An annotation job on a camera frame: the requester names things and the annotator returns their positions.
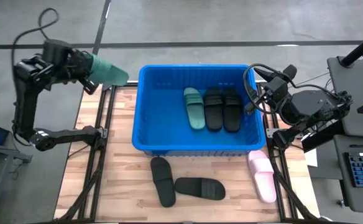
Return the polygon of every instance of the black slipper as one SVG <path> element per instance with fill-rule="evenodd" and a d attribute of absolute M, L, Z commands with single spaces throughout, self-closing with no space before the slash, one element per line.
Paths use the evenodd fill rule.
<path fill-rule="evenodd" d="M 153 158 L 151 160 L 151 172 L 161 205 L 165 208 L 171 207 L 176 202 L 176 195 L 172 170 L 168 161 L 161 157 Z"/>
<path fill-rule="evenodd" d="M 181 194 L 210 200 L 222 200 L 226 196 L 223 184 L 214 179 L 181 177 L 176 180 L 175 188 Z"/>
<path fill-rule="evenodd" d="M 223 92 L 224 99 L 224 128 L 235 133 L 239 130 L 242 116 L 242 100 L 235 89 L 227 88 Z"/>
<path fill-rule="evenodd" d="M 219 88 L 210 88 L 204 94 L 206 126 L 210 131 L 220 131 L 223 127 L 223 99 Z"/>

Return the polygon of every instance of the gray concrete floor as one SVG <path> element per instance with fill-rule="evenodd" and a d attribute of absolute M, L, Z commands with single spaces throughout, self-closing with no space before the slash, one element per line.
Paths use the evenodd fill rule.
<path fill-rule="evenodd" d="M 46 7 L 60 13 L 60 21 L 47 29 L 54 39 L 92 44 L 96 38 L 104 0 L 0 1 L 0 44 L 11 44 L 20 32 L 34 28 Z M 118 0 L 111 3 L 102 43 L 207 42 L 207 41 L 317 41 L 363 40 L 363 0 Z M 39 33 L 20 44 L 40 44 Z M 130 73 L 131 80 L 146 64 L 265 63 L 279 70 L 290 63 L 298 68 L 295 83 L 327 72 L 326 59 L 346 55 L 355 46 L 206 47 L 172 49 L 100 49 L 99 56 Z M 40 50 L 17 50 L 26 58 Z M 0 126 L 11 128 L 15 99 L 10 73 L 10 50 L 0 50 Z M 328 77 L 310 83 L 325 85 Z M 36 127 L 53 130 L 75 125 L 81 86 L 58 85 L 43 92 Z M 69 145 L 46 152 L 20 147 L 34 155 L 9 180 L 0 201 L 0 223 L 32 223 L 53 217 Z M 337 221 L 363 223 L 363 215 L 340 209 L 334 201 L 340 189 L 331 181 L 313 181 L 321 214 Z"/>

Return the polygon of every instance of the blue plastic basket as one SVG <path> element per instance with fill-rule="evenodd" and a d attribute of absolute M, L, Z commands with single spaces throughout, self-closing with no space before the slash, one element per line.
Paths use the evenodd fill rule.
<path fill-rule="evenodd" d="M 132 143 L 157 156 L 240 156 L 265 144 L 260 112 L 243 115 L 237 133 L 190 127 L 183 91 L 202 95 L 211 87 L 234 87 L 244 105 L 249 101 L 242 75 L 247 65 L 146 65 L 140 70 Z M 253 71 L 249 83 L 255 86 Z"/>

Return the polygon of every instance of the wooden tabletop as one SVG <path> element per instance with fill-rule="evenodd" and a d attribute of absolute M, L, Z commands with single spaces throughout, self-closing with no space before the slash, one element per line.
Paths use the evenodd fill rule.
<path fill-rule="evenodd" d="M 93 95 L 84 95 L 76 128 L 94 125 L 100 93 L 98 90 Z M 131 144 L 135 103 L 136 88 L 117 90 L 104 162 L 97 222 L 279 221 L 277 204 L 260 201 L 246 156 L 166 157 L 172 167 L 174 180 L 179 177 L 217 179 L 226 188 L 226 198 L 212 201 L 176 193 L 176 204 L 171 208 L 163 208 L 152 182 L 151 157 Z M 84 144 L 79 142 L 72 144 L 70 153 L 83 146 Z M 69 158 L 55 218 L 62 216 L 81 192 L 88 155 L 89 148 Z M 285 155 L 294 191 L 310 212 L 319 216 L 303 151 L 290 147 Z M 284 191 L 282 195 L 286 210 L 289 211 Z"/>

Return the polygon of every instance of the pink slipper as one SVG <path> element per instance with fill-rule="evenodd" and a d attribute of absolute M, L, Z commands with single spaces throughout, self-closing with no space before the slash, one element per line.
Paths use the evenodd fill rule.
<path fill-rule="evenodd" d="M 251 151 L 248 154 L 248 164 L 255 179 L 256 189 L 260 199 L 272 203 L 277 199 L 274 188 L 274 170 L 270 160 L 262 151 Z"/>

